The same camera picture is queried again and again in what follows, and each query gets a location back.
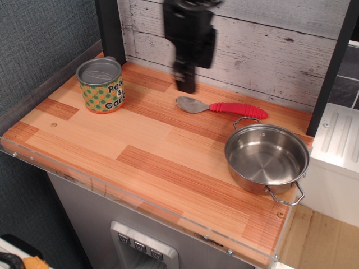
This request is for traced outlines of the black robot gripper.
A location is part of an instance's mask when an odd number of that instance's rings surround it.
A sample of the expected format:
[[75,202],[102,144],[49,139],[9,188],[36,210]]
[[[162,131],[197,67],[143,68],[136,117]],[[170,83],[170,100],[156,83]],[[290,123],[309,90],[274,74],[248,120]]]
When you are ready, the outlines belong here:
[[179,91],[195,92],[195,66],[211,67],[216,42],[216,29],[211,24],[210,10],[216,1],[164,1],[165,38],[176,49],[173,75]]

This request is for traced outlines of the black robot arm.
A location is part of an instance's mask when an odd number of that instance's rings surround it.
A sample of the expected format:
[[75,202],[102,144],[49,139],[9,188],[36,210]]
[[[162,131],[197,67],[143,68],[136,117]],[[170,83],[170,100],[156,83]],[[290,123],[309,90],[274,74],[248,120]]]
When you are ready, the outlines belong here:
[[164,1],[164,36],[175,47],[173,75],[179,91],[195,92],[196,67],[211,67],[216,29],[212,8],[221,1]]

